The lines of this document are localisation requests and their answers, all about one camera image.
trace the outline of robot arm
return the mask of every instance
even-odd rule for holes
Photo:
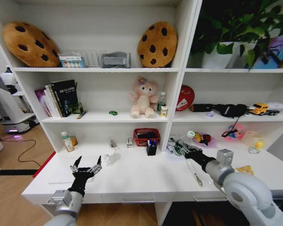
[[[193,159],[210,175],[214,185],[229,202],[241,210],[251,226],[283,226],[283,212],[277,207],[269,188],[255,176],[235,172],[231,167],[233,152],[219,150],[217,158],[207,157],[202,149],[176,142],[186,159]]]
[[[78,158],[73,166],[70,166],[75,180],[68,190],[56,190],[51,197],[51,200],[57,206],[56,213],[58,214],[44,226],[75,226],[83,197],[85,195],[85,185],[89,178],[96,175],[101,169],[101,157],[93,167],[79,168],[81,158]]]

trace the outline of yellow toy truck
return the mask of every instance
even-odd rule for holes
[[[256,103],[253,105],[255,109],[250,110],[250,113],[255,115],[277,115],[280,110],[283,109],[283,104],[278,102],[270,102],[270,103]]]

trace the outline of red plastic basket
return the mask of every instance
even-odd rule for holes
[[[147,138],[139,138],[138,139],[137,138],[137,134],[146,134],[146,133],[149,133],[149,132],[155,133],[156,138],[150,138],[150,139],[147,139]],[[134,141],[135,141],[137,146],[146,147],[147,144],[148,144],[148,140],[156,140],[157,144],[159,144],[159,142],[160,142],[160,134],[159,134],[159,131],[157,129],[149,129],[149,128],[135,129],[134,134],[133,134],[133,138],[134,138]]]

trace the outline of white mug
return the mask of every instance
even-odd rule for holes
[[[105,152],[105,161],[107,165],[112,165],[115,163],[115,151],[114,149],[109,149]]]

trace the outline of cookie pillow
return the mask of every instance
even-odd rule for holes
[[[168,22],[151,25],[138,43],[137,53],[143,67],[166,67],[177,47],[176,30]]]
[[[8,23],[3,28],[3,37],[10,52],[30,67],[57,67],[60,64],[53,40],[32,24]]]

